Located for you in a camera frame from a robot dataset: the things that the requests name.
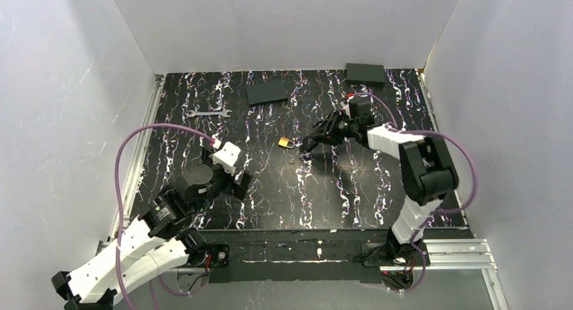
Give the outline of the small brass padlock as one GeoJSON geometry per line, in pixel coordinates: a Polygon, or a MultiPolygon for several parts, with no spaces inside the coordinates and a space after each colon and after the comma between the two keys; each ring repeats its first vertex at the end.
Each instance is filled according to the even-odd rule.
{"type": "Polygon", "coordinates": [[[281,137],[278,141],[278,146],[285,149],[293,149],[295,147],[295,144],[289,138],[281,137]]]}

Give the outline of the black padlock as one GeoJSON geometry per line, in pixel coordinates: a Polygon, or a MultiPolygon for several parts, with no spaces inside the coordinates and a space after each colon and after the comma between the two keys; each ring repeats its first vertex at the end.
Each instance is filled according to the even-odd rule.
{"type": "Polygon", "coordinates": [[[314,157],[313,150],[319,145],[316,136],[306,136],[299,146],[298,156],[302,161],[309,161],[314,157]]]}

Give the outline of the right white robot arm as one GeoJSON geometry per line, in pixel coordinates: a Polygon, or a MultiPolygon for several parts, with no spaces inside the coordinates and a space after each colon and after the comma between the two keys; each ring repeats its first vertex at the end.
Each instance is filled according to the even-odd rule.
{"type": "Polygon", "coordinates": [[[445,138],[436,132],[398,131],[375,121],[370,103],[347,99],[341,108],[317,122],[302,139],[299,150],[308,154],[318,145],[341,145],[353,139],[363,147],[397,159],[406,197],[386,242],[355,258],[366,263],[373,257],[384,261],[410,260],[421,251],[426,224],[443,199],[459,185],[459,176],[445,138]]]}

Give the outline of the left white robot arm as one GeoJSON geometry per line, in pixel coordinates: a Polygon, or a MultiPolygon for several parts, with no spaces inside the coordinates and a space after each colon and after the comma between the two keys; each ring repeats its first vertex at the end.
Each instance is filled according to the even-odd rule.
{"type": "Polygon", "coordinates": [[[135,288],[183,265],[225,267],[228,246],[208,243],[195,215],[221,195],[242,201],[252,182],[237,182],[219,164],[194,165],[165,185],[130,225],[82,267],[58,272],[52,285],[64,309],[112,309],[135,288]]]}

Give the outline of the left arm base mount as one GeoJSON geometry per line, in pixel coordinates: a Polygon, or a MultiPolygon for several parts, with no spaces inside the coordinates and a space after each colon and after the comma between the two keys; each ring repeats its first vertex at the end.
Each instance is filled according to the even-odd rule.
{"type": "Polygon", "coordinates": [[[189,296],[199,292],[209,284],[214,269],[228,267],[229,259],[228,244],[208,244],[178,268],[176,278],[180,291],[189,296]]]}

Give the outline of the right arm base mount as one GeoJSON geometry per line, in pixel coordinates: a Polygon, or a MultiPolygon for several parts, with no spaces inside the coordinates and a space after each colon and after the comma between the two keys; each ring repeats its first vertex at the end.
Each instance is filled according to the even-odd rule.
{"type": "Polygon", "coordinates": [[[385,289],[403,294],[420,285],[430,265],[426,243],[421,240],[414,246],[407,244],[403,253],[391,254],[382,243],[367,242],[350,260],[365,267],[378,268],[385,289]]]}

